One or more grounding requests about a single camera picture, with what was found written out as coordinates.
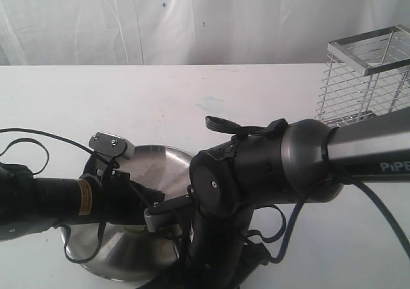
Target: white tabletop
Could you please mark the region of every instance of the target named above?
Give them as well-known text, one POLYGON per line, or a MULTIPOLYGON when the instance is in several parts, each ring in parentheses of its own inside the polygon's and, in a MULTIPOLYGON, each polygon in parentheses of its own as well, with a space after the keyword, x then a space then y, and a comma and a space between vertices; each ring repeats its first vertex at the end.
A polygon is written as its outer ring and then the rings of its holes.
MULTIPOLYGON (((266 126, 315 116, 324 66, 192 65, 0 67, 0 128, 34 128, 83 144, 96 131, 135 145, 164 144, 196 153, 229 137, 208 131, 206 115, 266 126)), ((17 134, 0 136, 0 150, 17 134)), ((55 140, 44 177, 76 178, 87 155, 55 140)), ((0 161, 39 169, 43 152, 29 144, 0 161)), ((410 188, 372 185, 406 232, 410 188)), ((292 205, 282 205, 287 215, 292 205)), ((266 235, 279 227, 272 211, 258 211, 251 227, 266 235)), ((276 254, 279 244, 269 245, 276 254)), ((241 288, 408 288, 410 264, 381 214, 353 186, 328 204, 303 208, 288 253, 260 267, 241 288)), ((0 243, 0 288, 134 288, 91 275, 69 263, 57 230, 0 243)))

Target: white backdrop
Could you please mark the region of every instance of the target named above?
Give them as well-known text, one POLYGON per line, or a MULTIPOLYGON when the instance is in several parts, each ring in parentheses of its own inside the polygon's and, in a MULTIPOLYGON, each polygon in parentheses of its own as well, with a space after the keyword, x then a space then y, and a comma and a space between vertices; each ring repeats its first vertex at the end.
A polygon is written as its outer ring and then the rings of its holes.
POLYGON ((322 62, 410 0, 0 0, 0 65, 322 62))

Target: yellow label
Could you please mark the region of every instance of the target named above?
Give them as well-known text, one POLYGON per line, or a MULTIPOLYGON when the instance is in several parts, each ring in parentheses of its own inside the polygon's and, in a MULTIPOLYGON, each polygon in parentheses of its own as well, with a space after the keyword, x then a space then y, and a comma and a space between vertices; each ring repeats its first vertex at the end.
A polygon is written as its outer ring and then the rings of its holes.
POLYGON ((92 189, 87 180, 78 180, 79 190, 81 192, 81 206, 78 215, 89 215, 92 208, 92 189))

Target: metal wire rack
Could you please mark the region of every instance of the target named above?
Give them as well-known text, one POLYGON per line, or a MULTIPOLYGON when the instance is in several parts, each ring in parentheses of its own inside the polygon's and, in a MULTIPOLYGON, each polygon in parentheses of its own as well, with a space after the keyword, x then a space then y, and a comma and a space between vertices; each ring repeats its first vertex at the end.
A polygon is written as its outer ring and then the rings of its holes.
POLYGON ((329 42, 318 120, 346 126, 410 106, 410 29, 392 26, 329 42))

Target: metal bowl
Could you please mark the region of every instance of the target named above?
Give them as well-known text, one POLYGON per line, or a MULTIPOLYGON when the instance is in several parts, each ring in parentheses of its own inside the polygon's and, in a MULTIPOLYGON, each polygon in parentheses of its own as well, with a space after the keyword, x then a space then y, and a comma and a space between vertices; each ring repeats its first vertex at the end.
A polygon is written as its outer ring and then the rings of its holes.
MULTIPOLYGON (((171 199, 186 193, 190 184, 188 169, 192 156, 162 145, 135 147, 130 160, 117 161, 131 180, 165 193, 171 199)), ((72 226, 67 252, 73 258, 86 258, 97 245, 98 224, 72 226)), ((117 281, 143 285, 177 260, 172 240, 149 233, 145 226, 107 224, 98 255, 82 266, 91 273, 117 281)))

